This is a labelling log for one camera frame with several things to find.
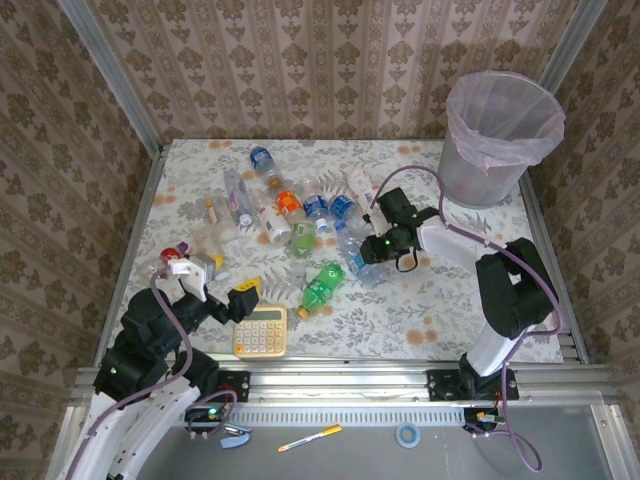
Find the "floral tablecloth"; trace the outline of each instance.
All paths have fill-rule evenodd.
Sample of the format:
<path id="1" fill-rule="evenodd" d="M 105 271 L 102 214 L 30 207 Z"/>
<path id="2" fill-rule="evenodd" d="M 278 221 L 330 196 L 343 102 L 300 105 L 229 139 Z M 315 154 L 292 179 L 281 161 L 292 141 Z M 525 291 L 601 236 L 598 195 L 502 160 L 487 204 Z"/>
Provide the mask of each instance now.
<path id="1" fill-rule="evenodd" d="M 204 197 L 212 185 L 223 185 L 224 169 L 238 169 L 249 187 L 261 187 L 249 162 L 254 143 L 173 142 L 118 318 L 126 310 L 129 298 L 148 286 L 148 280 L 136 275 L 137 266 L 182 240 L 193 244 L 191 229 L 209 222 Z M 365 165 L 374 181 L 379 182 L 403 165 L 437 168 L 442 150 L 440 141 L 419 140 L 265 140 L 260 145 L 270 150 L 285 177 L 299 181 L 305 175 L 316 176 L 329 192 L 344 190 L 346 173 L 356 165 Z M 396 186 L 401 186 L 420 208 L 437 206 L 436 181 L 423 172 L 408 171 L 396 176 L 388 188 Z M 444 208 L 450 219 L 483 235 L 504 240 L 531 236 L 517 189 L 491 209 L 467 210 L 446 200 Z M 333 228 L 318 234 L 307 281 L 325 261 L 340 261 L 335 245 Z M 286 249 L 271 246 L 254 223 L 242 227 L 240 237 L 224 245 L 224 250 L 231 277 L 210 283 L 210 291 L 226 300 L 231 287 L 260 276 L 263 301 L 281 303 L 289 309 L 287 354 L 457 360 L 473 345 L 485 324 L 475 276 L 429 252 L 421 252 L 420 266 L 411 273 L 390 268 L 386 281 L 375 289 L 360 286 L 349 274 L 327 306 L 317 315 L 301 320 L 295 307 L 304 282 L 291 274 Z M 160 282 L 160 287 L 172 301 L 182 294 L 175 280 Z M 553 319 L 547 319 L 546 323 L 550 322 Z M 118 323 L 112 341 L 119 329 Z M 205 352 L 231 353 L 232 333 L 232 325 L 208 320 L 191 338 L 193 345 Z M 558 340 L 553 337 L 527 341 L 515 360 L 561 362 Z"/>

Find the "trash can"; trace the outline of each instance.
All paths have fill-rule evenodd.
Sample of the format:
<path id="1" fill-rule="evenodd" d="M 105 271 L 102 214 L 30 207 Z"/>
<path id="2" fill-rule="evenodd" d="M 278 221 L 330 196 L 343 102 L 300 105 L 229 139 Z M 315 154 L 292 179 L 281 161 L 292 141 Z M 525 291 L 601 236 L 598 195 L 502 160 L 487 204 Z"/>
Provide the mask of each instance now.
<path id="1" fill-rule="evenodd" d="M 500 202 L 564 137 L 565 115 L 553 95 L 511 72 L 461 77 L 447 115 L 438 174 L 447 198 L 468 208 Z"/>

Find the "cable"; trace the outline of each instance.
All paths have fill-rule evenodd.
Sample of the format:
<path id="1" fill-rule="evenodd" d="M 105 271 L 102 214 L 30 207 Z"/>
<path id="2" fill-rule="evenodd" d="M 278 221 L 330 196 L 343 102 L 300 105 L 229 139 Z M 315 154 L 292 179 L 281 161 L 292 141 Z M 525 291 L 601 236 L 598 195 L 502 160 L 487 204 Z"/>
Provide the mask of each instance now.
<path id="1" fill-rule="evenodd" d="M 69 464 L 69 470 L 67 470 L 67 475 L 65 477 L 66 480 L 71 480 L 73 478 L 73 474 L 75 473 L 75 470 L 78 467 L 78 463 L 80 463 L 80 459 L 82 458 L 82 454 L 87 449 L 87 445 L 91 441 L 91 438 L 96 436 L 96 433 L 98 431 L 98 427 L 102 424 L 102 422 L 104 422 L 106 420 L 106 418 L 109 415 L 111 415 L 116 410 L 119 410 L 119 409 L 129 405 L 134 400 L 142 398 L 145 395 L 148 395 L 148 394 L 150 394 L 152 392 L 155 392 L 156 390 L 158 390 L 160 388 L 164 388 L 167 385 L 170 385 L 171 383 L 175 382 L 180 377 L 182 377 L 189 370 L 189 367 L 191 366 L 191 362 L 193 361 L 193 347 L 191 346 L 191 342 L 189 341 L 189 335 L 187 334 L 187 332 L 182 327 L 182 325 L 180 324 L 180 322 L 178 321 L 176 316 L 171 311 L 170 306 L 165 303 L 164 299 L 162 298 L 162 295 L 160 294 L 160 290 L 158 290 L 158 287 L 156 286 L 156 280 L 158 279 L 158 277 L 160 277 L 160 276 L 162 276 L 162 275 L 164 275 L 166 273 L 170 273 L 170 272 L 171 272 L 171 267 L 169 267 L 169 266 L 164 267 L 162 270 L 158 270 L 157 272 L 155 272 L 153 274 L 153 276 L 151 277 L 151 291 L 153 292 L 153 296 L 155 297 L 155 299 L 157 300 L 158 304 L 160 305 L 160 308 L 162 308 L 162 310 L 167 315 L 167 317 L 169 317 L 169 320 L 171 321 L 171 323 L 173 324 L 175 329 L 178 331 L 178 334 L 180 335 L 180 338 L 184 342 L 184 346 L 185 346 L 185 348 L 187 350 L 187 359 L 184 362 L 184 365 L 182 366 L 182 368 L 178 371 L 178 373 L 173 375 L 171 378 L 169 378 L 167 380 L 164 380 L 164 381 L 162 381 L 160 383 L 156 383 L 155 385 L 151 385 L 150 387 L 147 387 L 147 388 L 145 388 L 143 390 L 140 390 L 139 392 L 136 392 L 136 393 L 134 393 L 132 395 L 129 395 L 126 398 L 123 398 L 122 400 L 120 400 L 116 404 L 112 405 L 107 410 L 105 410 L 102 413 L 102 415 L 100 415 L 98 418 L 96 418 L 96 420 L 93 422 L 93 425 L 91 425 L 89 430 L 87 430 L 87 434 L 86 434 L 84 440 L 82 441 L 82 443 L 80 444 L 80 447 L 78 448 L 78 451 L 74 455 L 73 461 L 71 462 L 71 464 Z"/>
<path id="2" fill-rule="evenodd" d="M 211 432 L 209 432 L 207 434 L 207 438 L 213 437 L 216 433 L 218 433 L 218 431 L 222 428 L 224 423 L 229 418 L 231 418 L 231 414 L 233 413 L 233 409 L 236 407 L 236 404 L 238 403 L 238 395 L 233 390 L 220 390 L 219 392 L 215 392 L 215 393 L 212 393 L 211 395 L 208 395 L 208 396 L 204 397 L 202 400 L 198 400 L 197 402 L 192 403 L 187 408 L 187 410 L 191 410 L 193 408 L 201 407 L 202 405 L 204 405 L 205 403 L 210 402 L 214 398 L 221 397 L 223 395 L 224 396 L 231 395 L 231 398 L 233 399 L 233 402 L 231 403 L 231 406 L 229 407 L 229 410 L 227 410 L 227 413 L 220 420 L 220 423 L 218 423 L 218 425 L 216 425 L 216 427 L 213 430 L 211 430 Z M 187 422 L 187 432 L 189 432 L 189 433 L 192 432 L 192 429 L 191 429 L 191 423 L 192 422 L 193 422 L 193 419 L 190 419 L 189 422 Z"/>
<path id="3" fill-rule="evenodd" d="M 562 309 L 560 308 L 560 303 L 558 302 L 558 299 L 556 298 L 556 296 L 553 293 L 553 289 L 551 288 L 551 286 L 549 286 L 547 284 L 547 282 L 545 282 L 545 280 L 533 269 L 529 266 L 529 264 L 527 264 L 525 261 L 523 261 L 522 259 L 520 259 L 519 257 L 517 257 L 516 255 L 514 255 L 513 253 L 511 253 L 510 251 L 506 250 L 505 248 L 503 248 L 502 246 L 498 245 L 495 242 L 492 242 L 488 239 L 483 238 L 480 235 L 477 235 L 475 233 L 472 232 L 468 232 L 456 225 L 452 225 L 447 218 L 444 215 L 444 210 L 442 208 L 442 205 L 444 203 L 444 189 L 443 189 L 443 184 L 442 184 L 442 179 L 440 178 L 440 176 L 438 175 L 438 173 L 429 168 L 429 167 L 425 167 L 422 165 L 407 165 L 404 167 L 400 167 L 396 170 L 394 170 L 393 172 L 391 172 L 387 178 L 384 179 L 384 181 L 382 182 L 382 184 L 380 184 L 380 187 L 378 188 L 378 191 L 376 192 L 376 194 L 373 197 L 373 200 L 371 201 L 371 205 L 370 208 L 373 208 L 376 204 L 376 200 L 378 200 L 378 197 L 380 196 L 380 193 L 382 192 L 382 189 L 385 187 L 385 185 L 389 182 L 389 180 L 391 180 L 393 177 L 395 177 L 398 173 L 403 172 L 405 170 L 423 170 L 425 172 L 430 173 L 431 175 L 433 175 L 436 179 L 436 181 L 438 182 L 438 188 L 440 189 L 440 196 L 438 197 L 438 212 L 440 215 L 440 220 L 442 220 L 442 223 L 445 225 L 445 228 L 459 234 L 462 235 L 463 237 L 467 237 L 470 238 L 471 240 L 474 240 L 478 243 L 481 243 L 483 245 L 487 245 L 489 247 L 491 247 L 492 249 L 500 252 L 501 254 L 503 254 L 505 257 L 507 257 L 509 260 L 511 260 L 512 262 L 516 263 L 520 268 L 522 268 L 525 272 L 527 272 L 529 275 L 531 275 L 531 277 L 535 280 L 535 282 L 538 284 L 538 286 L 542 289 L 542 291 L 545 293 L 545 295 L 547 296 L 547 298 L 549 299 L 549 301 L 551 302 L 551 305 L 553 306 L 554 311 L 556 312 L 557 318 L 558 318 L 558 325 L 551 329 L 551 330 L 543 330 L 543 331 L 530 331 L 530 332 L 525 332 L 524 334 L 522 334 L 520 336 L 520 338 L 518 339 L 518 341 L 513 345 L 513 348 L 509 351 L 509 353 L 507 354 L 507 356 L 505 357 L 503 363 L 502 363 L 502 384 L 501 384 L 501 391 L 502 391 L 502 406 L 503 406 L 503 410 L 504 410 L 504 418 L 505 418 L 505 422 L 507 424 L 507 430 L 494 430 L 493 432 L 489 433 L 489 436 L 491 435 L 508 435 L 511 438 L 511 442 L 513 443 L 513 447 L 516 450 L 516 453 L 518 454 L 518 456 L 520 457 L 520 460 L 522 460 L 522 463 L 524 463 L 524 465 L 533 473 L 540 473 L 542 471 L 542 459 L 540 458 L 540 454 L 538 453 L 538 451 L 535 449 L 535 447 L 531 444 L 531 442 L 529 442 L 526 438 L 524 438 L 522 435 L 516 433 L 513 430 L 513 427 L 511 425 L 511 420 L 509 419 L 509 409 L 507 406 L 507 366 L 509 364 L 509 361 L 513 358 L 513 356 L 515 355 L 516 351 L 520 348 L 520 346 L 522 345 L 522 342 L 529 338 L 529 337 L 535 337 L 535 336 L 552 336 L 552 335 L 557 335 L 558 333 L 560 333 L 562 331 L 562 329 L 564 328 L 564 315 L 562 314 Z M 536 457 L 536 461 L 538 463 L 537 466 L 533 466 L 531 463 L 529 463 L 529 461 L 527 460 L 527 457 L 524 454 L 524 451 L 522 449 L 522 446 L 520 445 L 520 442 L 526 444 L 529 449 L 533 452 L 534 456 Z"/>

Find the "tape roll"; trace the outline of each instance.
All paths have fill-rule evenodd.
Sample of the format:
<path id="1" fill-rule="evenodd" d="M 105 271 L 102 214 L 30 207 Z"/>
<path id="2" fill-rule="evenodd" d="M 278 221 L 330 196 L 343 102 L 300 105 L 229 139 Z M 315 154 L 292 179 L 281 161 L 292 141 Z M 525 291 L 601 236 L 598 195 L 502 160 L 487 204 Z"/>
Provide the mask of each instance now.
<path id="1" fill-rule="evenodd" d="M 413 423 L 403 423 L 396 429 L 396 440 L 401 447 L 413 448 L 420 443 L 420 430 Z"/>

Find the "yellow calculator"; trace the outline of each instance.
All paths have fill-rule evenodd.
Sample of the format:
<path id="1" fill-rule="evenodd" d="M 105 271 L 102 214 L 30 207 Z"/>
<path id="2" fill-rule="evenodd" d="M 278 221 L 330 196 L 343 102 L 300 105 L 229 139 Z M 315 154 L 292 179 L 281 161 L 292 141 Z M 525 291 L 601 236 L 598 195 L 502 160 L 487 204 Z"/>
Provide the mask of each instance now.
<path id="1" fill-rule="evenodd" d="M 279 357 L 286 349 L 287 309 L 283 305 L 258 305 L 233 330 L 236 357 Z"/>

